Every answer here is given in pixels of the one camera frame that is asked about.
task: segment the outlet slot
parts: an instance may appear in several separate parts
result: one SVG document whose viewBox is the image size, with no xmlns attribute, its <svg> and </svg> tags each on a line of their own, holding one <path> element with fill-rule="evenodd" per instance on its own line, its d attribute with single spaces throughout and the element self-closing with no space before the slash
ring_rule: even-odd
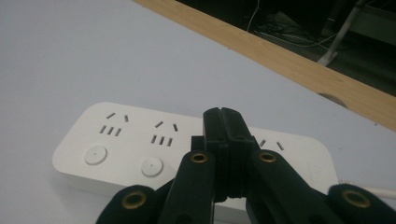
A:
<svg viewBox="0 0 396 224">
<path fill-rule="evenodd" d="M 105 129 L 106 129 L 106 125 L 104 125 L 104 126 L 102 127 L 102 129 L 100 130 L 99 133 L 103 133 L 103 132 L 105 131 Z"/>
<path fill-rule="evenodd" d="M 172 146 L 172 142 L 173 142 L 173 138 L 169 138 L 169 140 L 168 140 L 168 146 L 169 147 Z"/>
<path fill-rule="evenodd" d="M 113 117 L 113 116 L 115 116 L 116 115 L 116 113 L 112 113 L 112 114 L 110 114 L 109 116 L 107 116 L 106 118 L 107 119 L 111 119 L 111 117 Z"/>
<path fill-rule="evenodd" d="M 157 134 L 154 134 L 151 138 L 151 144 L 155 143 L 155 139 L 157 139 Z"/>
<path fill-rule="evenodd" d="M 121 129 L 118 129 L 115 136 L 118 137 L 120 135 Z"/>
<path fill-rule="evenodd" d="M 279 146 L 280 150 L 285 150 L 285 148 L 282 147 L 282 145 L 280 144 L 280 142 L 276 142 L 276 144 Z"/>
<path fill-rule="evenodd" d="M 110 130 L 108 130 L 107 135 L 110 135 L 114 130 L 114 127 L 111 127 Z"/>
<path fill-rule="evenodd" d="M 165 137 L 164 137 L 164 136 L 162 136 L 162 137 L 161 137 L 161 140 L 160 140 L 160 146 L 162 146 L 162 145 L 163 145 L 163 140 L 165 140 Z"/>
<path fill-rule="evenodd" d="M 163 121 L 160 121 L 158 124 L 155 125 L 155 128 L 160 127 L 163 124 Z"/>
<path fill-rule="evenodd" d="M 266 140 L 262 139 L 262 141 L 259 143 L 260 147 L 264 146 L 265 142 L 266 142 Z"/>
</svg>

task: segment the cable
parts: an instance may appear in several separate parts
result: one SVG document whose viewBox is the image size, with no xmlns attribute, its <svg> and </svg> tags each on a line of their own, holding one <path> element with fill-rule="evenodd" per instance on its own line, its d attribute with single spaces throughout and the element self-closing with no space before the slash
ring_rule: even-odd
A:
<svg viewBox="0 0 396 224">
<path fill-rule="evenodd" d="M 337 34 L 334 34 L 334 35 L 331 35 L 331 36 L 327 37 L 326 39 L 324 39 L 324 40 L 322 40 L 322 41 L 320 41 L 320 42 L 315 42 L 315 41 L 303 39 L 303 38 L 301 38 L 301 37 L 299 37 L 299 36 L 295 36 L 295 35 L 282 35 L 282 34 L 280 34 L 281 36 L 293 37 L 293 38 L 297 38 L 297 39 L 302 39 L 302 40 L 304 40 L 304 41 L 306 41 L 306 42 L 314 43 L 314 44 L 312 44 L 312 45 L 301 45 L 301 44 L 293 43 L 293 42 L 291 42 L 291 41 L 289 41 L 289 40 L 286 40 L 286 39 L 282 39 L 282 38 L 280 38 L 280 37 L 278 37 L 278 36 L 275 36 L 275 35 L 271 35 L 271 34 L 267 34 L 267 33 L 262 33 L 262 32 L 258 32 L 258 31 L 255 31 L 255 33 L 256 33 L 257 35 L 259 35 L 260 37 L 262 37 L 263 35 L 269 35 L 269 36 L 271 36 L 272 38 L 275 38 L 275 39 L 280 40 L 280 41 L 284 41 L 284 42 L 286 42 L 286 43 L 288 43 L 288 44 L 292 44 L 292 45 L 297 46 L 297 47 L 300 47 L 300 48 L 312 48 L 312 47 L 319 46 L 319 47 L 322 47 L 322 48 L 324 48 L 324 49 L 327 49 L 327 48 L 324 47 L 324 46 L 321 45 L 321 44 L 324 43 L 324 42 L 326 42 L 326 41 L 328 41 L 328 40 L 330 40 L 331 38 L 333 38 L 333 37 L 335 37 L 335 36 L 337 35 Z"/>
<path fill-rule="evenodd" d="M 253 15 L 251 15 L 250 21 L 248 22 L 248 25 L 247 25 L 247 32 L 248 32 L 248 29 L 250 28 L 250 24 L 251 24 L 251 22 L 253 21 L 254 16 L 256 15 L 256 13 L 257 13 L 257 11 L 258 11 L 259 9 L 260 9 L 260 0 L 257 0 L 257 6 L 256 6 L 256 8 L 254 9 Z"/>
<path fill-rule="evenodd" d="M 262 24 L 262 27 L 263 26 L 267 26 L 268 27 L 268 24 L 271 24 L 271 26 L 274 25 L 276 27 L 281 27 L 281 29 L 277 29 L 277 31 L 282 32 L 282 34 L 303 35 L 306 38 L 310 38 L 310 39 L 314 39 L 315 40 L 315 38 L 312 35 L 310 35 L 302 27 L 300 27 L 298 25 L 295 25 L 295 24 L 289 24 L 289 23 L 286 23 L 286 22 L 277 21 L 275 19 L 275 15 L 274 14 L 270 15 L 270 16 L 271 16 L 271 18 L 267 17 L 267 21 L 264 24 Z"/>
</svg>

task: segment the electrical outlet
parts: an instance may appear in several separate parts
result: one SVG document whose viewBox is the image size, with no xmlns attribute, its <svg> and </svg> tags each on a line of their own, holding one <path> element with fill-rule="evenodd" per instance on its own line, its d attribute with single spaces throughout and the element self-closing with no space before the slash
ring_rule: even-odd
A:
<svg viewBox="0 0 396 224">
<path fill-rule="evenodd" d="M 280 153 L 314 189 L 337 184 L 332 158 L 319 141 L 251 128 L 261 149 Z M 52 163 L 77 189 L 113 196 L 132 185 L 157 189 L 175 177 L 191 137 L 203 134 L 203 120 L 128 105 L 89 107 L 56 148 Z M 245 200 L 217 203 L 215 218 L 247 223 Z"/>
</svg>

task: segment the black plastic part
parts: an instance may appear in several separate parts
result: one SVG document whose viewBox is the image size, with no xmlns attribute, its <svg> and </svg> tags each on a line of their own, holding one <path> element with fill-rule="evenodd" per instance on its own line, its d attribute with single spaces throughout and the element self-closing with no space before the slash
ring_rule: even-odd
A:
<svg viewBox="0 0 396 224">
<path fill-rule="evenodd" d="M 276 224 L 270 210 L 264 203 L 247 200 L 246 209 L 251 224 Z"/>
<path fill-rule="evenodd" d="M 191 151 L 194 150 L 204 150 L 205 141 L 203 136 L 192 136 L 191 137 Z"/>
<path fill-rule="evenodd" d="M 356 186 L 332 186 L 327 202 L 348 224 L 394 224 L 396 212 L 372 193 Z"/>
<path fill-rule="evenodd" d="M 277 224 L 344 223 L 280 154 L 255 151 L 248 169 L 251 191 L 247 198 L 265 203 Z"/>
<path fill-rule="evenodd" d="M 163 205 L 165 204 L 166 198 L 168 197 L 169 191 L 172 188 L 174 180 L 175 179 L 170 180 L 168 183 L 164 184 L 162 187 L 155 190 L 155 193 L 157 194 L 157 207 L 160 210 L 163 209 Z"/>
<path fill-rule="evenodd" d="M 187 153 L 168 194 L 158 224 L 213 223 L 215 157 L 207 151 Z"/>
<path fill-rule="evenodd" d="M 136 185 L 122 189 L 113 197 L 96 223 L 155 224 L 159 214 L 157 202 L 157 194 L 151 188 Z"/>
<path fill-rule="evenodd" d="M 245 197 L 245 163 L 259 149 L 240 113 L 229 108 L 212 108 L 204 113 L 205 150 L 217 160 L 216 202 L 227 197 Z"/>
</svg>

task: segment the white surface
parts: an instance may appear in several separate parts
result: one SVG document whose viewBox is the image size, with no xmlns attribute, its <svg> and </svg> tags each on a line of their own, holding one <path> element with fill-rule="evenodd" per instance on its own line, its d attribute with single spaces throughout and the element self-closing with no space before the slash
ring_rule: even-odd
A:
<svg viewBox="0 0 396 224">
<path fill-rule="evenodd" d="M 51 156 L 81 111 L 114 102 L 323 143 L 338 177 L 396 186 L 396 134 L 127 0 L 0 1 L 2 223 L 93 223 L 108 197 L 75 190 Z"/>
<path fill-rule="evenodd" d="M 317 140 L 252 127 L 249 130 L 261 149 L 282 155 L 312 188 L 326 194 L 338 183 L 331 155 Z M 99 103 L 78 118 L 54 150 L 52 163 L 70 185 L 88 192 L 114 196 L 132 185 L 158 189 L 176 176 L 181 159 L 191 149 L 191 137 L 202 134 L 202 118 Z M 219 203 L 215 218 L 247 223 L 245 204 L 245 200 L 237 199 Z M 236 221 L 231 214 L 241 220 Z"/>
</svg>

